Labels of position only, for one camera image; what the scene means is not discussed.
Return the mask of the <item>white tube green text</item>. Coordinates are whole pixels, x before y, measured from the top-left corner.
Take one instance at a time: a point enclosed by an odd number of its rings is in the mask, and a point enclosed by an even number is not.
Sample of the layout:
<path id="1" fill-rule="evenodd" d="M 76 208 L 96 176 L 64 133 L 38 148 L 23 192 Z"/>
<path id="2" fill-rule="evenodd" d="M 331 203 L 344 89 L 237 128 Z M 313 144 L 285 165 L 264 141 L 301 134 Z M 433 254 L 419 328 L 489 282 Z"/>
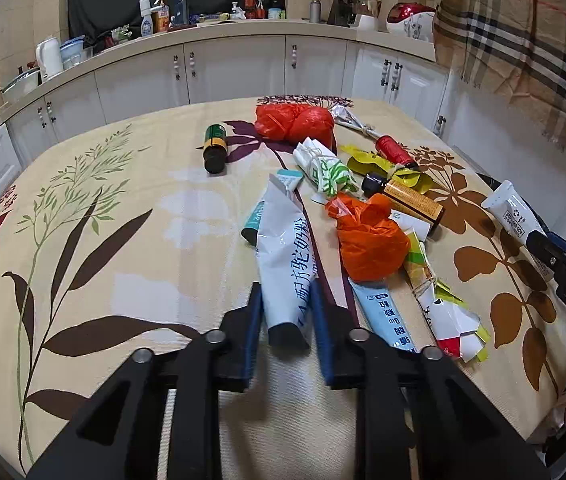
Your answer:
<path id="1" fill-rule="evenodd" d="M 527 245 L 530 233 L 547 235 L 532 208 L 527 205 L 509 180 L 501 182 L 498 188 L 482 201 L 481 206 L 489 211 L 507 233 L 523 246 Z"/>

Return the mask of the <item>white blue package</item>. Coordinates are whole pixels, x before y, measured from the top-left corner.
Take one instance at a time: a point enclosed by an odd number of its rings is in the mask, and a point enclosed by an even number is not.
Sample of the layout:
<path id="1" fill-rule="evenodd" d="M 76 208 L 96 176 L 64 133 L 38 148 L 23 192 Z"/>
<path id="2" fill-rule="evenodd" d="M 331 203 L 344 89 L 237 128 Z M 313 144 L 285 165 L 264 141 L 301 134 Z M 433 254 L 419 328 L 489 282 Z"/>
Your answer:
<path id="1" fill-rule="evenodd" d="M 403 351 L 416 352 L 412 338 L 390 296 L 384 282 L 357 283 L 349 280 L 353 293 L 371 330 L 390 347 Z"/>

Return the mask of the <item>amber bottle black cap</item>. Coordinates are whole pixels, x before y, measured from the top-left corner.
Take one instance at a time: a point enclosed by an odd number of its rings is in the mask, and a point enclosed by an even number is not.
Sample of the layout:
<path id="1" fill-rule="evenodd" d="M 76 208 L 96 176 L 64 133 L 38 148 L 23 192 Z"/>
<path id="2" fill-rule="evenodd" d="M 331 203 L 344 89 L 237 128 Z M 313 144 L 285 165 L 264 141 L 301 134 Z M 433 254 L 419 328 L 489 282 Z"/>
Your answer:
<path id="1" fill-rule="evenodd" d="M 394 209 L 428 222 L 432 229 L 440 224 L 445 213 L 445 208 L 434 200 L 375 172 L 369 172 L 363 177 L 361 188 L 367 197 L 375 194 L 387 196 Z"/>

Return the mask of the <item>orange plastic bag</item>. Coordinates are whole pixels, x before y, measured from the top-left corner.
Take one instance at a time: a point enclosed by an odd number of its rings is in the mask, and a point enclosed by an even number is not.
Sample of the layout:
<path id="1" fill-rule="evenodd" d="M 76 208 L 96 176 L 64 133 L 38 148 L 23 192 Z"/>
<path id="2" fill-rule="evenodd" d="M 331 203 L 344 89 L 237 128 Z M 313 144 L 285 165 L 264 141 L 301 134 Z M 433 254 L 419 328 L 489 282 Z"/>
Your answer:
<path id="1" fill-rule="evenodd" d="M 354 282 L 384 281 L 402 267 L 410 240 L 390 219 L 387 196 L 374 194 L 363 202 L 341 193 L 325 209 L 336 220 L 341 262 Z"/>

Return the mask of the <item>red cylinder tube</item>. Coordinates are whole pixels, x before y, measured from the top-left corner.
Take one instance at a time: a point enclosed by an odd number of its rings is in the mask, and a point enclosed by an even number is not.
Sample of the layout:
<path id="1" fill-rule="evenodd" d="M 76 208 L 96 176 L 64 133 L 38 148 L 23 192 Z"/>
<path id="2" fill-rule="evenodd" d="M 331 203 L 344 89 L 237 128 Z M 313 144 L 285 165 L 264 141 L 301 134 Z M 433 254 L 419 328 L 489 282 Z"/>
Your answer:
<path id="1" fill-rule="evenodd" d="M 375 142 L 376 151 L 394 165 L 417 169 L 417 162 L 391 136 L 380 136 Z"/>

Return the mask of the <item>yellow snack wrapper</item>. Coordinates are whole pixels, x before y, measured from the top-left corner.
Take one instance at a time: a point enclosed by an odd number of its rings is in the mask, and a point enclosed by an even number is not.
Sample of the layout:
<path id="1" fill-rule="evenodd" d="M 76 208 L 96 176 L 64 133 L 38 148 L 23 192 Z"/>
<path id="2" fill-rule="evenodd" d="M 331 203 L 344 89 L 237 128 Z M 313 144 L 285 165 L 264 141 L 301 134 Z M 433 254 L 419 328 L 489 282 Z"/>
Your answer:
<path id="1" fill-rule="evenodd" d="M 355 145 L 339 144 L 338 148 L 349 156 L 346 166 L 354 174 L 359 174 L 361 177 L 374 172 L 383 179 L 398 182 L 420 194 L 425 194 L 431 188 L 434 188 L 434 180 L 427 174 L 422 174 L 420 170 L 393 164 L 383 156 L 361 150 Z"/>

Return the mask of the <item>large white blue tube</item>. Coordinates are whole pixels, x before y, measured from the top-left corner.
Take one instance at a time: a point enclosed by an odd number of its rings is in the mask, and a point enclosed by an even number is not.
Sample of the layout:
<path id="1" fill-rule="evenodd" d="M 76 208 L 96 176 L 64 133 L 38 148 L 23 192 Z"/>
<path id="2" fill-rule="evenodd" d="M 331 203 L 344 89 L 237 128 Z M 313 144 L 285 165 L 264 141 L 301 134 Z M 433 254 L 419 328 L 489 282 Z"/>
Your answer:
<path id="1" fill-rule="evenodd" d="M 276 176 L 269 177 L 263 196 L 256 255 L 269 345 L 284 352 L 308 350 L 315 255 L 303 207 Z"/>

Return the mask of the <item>green white striped wrapper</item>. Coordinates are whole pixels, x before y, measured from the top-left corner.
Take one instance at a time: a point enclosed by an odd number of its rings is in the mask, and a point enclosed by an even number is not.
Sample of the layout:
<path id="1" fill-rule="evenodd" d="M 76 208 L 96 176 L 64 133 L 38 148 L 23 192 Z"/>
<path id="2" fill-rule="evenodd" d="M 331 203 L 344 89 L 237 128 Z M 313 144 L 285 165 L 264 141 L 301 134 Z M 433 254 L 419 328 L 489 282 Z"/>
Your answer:
<path id="1" fill-rule="evenodd" d="M 304 174 L 325 198 L 338 193 L 358 193 L 350 169 L 319 140 L 307 138 L 297 144 L 293 156 Z"/>

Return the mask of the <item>red plastic bag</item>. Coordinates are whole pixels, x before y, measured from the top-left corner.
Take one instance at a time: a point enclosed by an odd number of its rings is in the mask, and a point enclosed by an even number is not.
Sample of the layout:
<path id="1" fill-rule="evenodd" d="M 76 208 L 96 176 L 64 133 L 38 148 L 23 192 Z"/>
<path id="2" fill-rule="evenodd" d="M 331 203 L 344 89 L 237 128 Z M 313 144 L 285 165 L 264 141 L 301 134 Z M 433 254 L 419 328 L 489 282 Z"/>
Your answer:
<path id="1" fill-rule="evenodd" d="M 288 144 L 317 140 L 326 148 L 334 144 L 334 118 L 321 106 L 298 103 L 270 103 L 256 107 L 255 129 L 274 142 Z"/>

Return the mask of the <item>beige plaid scarf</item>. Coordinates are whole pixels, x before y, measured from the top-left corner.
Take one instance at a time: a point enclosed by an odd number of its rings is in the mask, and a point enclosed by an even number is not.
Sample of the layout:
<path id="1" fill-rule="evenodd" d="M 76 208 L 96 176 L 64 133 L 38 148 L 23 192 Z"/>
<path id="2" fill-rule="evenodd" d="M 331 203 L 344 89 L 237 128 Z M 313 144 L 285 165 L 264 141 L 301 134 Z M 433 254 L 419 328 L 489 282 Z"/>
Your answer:
<path id="1" fill-rule="evenodd" d="M 566 0 L 440 0 L 436 61 L 501 96 L 566 156 Z"/>

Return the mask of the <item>white blender jug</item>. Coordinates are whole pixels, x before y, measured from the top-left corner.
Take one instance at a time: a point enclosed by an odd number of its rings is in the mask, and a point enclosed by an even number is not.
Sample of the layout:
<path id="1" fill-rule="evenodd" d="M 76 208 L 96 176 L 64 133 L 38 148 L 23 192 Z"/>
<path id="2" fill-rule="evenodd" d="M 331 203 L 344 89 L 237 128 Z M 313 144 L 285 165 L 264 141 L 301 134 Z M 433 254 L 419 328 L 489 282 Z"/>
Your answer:
<path id="1" fill-rule="evenodd" d="M 379 28 L 379 10 L 381 0 L 355 0 L 355 23 L 353 28 L 358 30 L 376 30 Z"/>

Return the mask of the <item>black knife block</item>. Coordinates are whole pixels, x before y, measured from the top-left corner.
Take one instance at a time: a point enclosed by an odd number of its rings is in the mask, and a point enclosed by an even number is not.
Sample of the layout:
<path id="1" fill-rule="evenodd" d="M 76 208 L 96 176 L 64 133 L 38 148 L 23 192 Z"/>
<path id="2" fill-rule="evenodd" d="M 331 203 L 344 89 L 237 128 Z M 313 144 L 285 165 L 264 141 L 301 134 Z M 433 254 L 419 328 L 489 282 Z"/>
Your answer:
<path id="1" fill-rule="evenodd" d="M 327 22 L 330 25 L 350 27 L 355 23 L 356 0 L 335 0 L 332 2 Z"/>

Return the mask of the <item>green yellow black bottle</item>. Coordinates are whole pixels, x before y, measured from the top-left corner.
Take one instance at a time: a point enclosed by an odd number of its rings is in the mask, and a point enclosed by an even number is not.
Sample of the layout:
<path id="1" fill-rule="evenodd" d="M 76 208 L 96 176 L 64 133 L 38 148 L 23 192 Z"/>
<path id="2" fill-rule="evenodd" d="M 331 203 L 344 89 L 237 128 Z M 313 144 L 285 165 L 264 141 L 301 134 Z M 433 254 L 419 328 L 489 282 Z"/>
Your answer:
<path id="1" fill-rule="evenodd" d="M 221 174 L 227 162 L 228 145 L 225 127 L 210 125 L 204 134 L 203 159 L 208 174 Z"/>

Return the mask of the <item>grey steel thermos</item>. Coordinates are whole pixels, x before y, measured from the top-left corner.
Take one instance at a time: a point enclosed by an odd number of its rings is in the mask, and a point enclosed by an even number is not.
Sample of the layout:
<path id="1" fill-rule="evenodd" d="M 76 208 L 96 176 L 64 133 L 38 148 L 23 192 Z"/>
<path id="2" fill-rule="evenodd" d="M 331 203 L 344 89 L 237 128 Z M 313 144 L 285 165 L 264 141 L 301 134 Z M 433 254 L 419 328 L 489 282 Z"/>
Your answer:
<path id="1" fill-rule="evenodd" d="M 310 0 L 309 22 L 312 24 L 320 24 L 321 14 L 322 14 L 321 0 Z"/>

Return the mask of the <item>dark red sauce bottle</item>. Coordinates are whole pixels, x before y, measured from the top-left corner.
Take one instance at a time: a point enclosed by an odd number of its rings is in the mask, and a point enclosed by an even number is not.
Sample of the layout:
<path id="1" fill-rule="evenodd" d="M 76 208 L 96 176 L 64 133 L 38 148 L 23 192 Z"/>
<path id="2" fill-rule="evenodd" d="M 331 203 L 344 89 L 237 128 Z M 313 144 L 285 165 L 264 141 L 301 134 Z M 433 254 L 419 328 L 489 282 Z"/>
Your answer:
<path id="1" fill-rule="evenodd" d="M 256 0 L 244 0 L 245 18 L 251 20 L 256 17 Z"/>

